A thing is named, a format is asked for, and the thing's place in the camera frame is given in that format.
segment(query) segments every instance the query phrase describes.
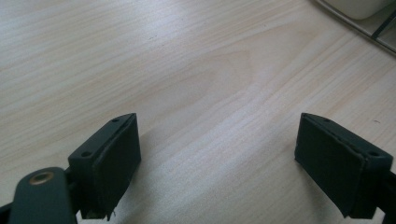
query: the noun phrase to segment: round hole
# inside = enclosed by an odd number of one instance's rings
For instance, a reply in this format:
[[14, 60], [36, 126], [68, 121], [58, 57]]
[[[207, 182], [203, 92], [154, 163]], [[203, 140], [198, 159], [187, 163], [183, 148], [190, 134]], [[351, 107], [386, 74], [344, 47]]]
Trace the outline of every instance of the round hole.
[[89, 157], [89, 156], [91, 156], [91, 152], [83, 152], [82, 154], [81, 154], [81, 156], [82, 157]]
[[373, 152], [373, 151], [370, 151], [370, 152], [369, 152], [369, 155], [370, 155], [370, 156], [374, 156], [374, 157], [378, 157], [378, 156], [379, 156], [378, 153]]
[[38, 175], [34, 175], [32, 178], [30, 178], [29, 183], [31, 185], [40, 185], [46, 183], [52, 178], [53, 178], [53, 172], [43, 172]]

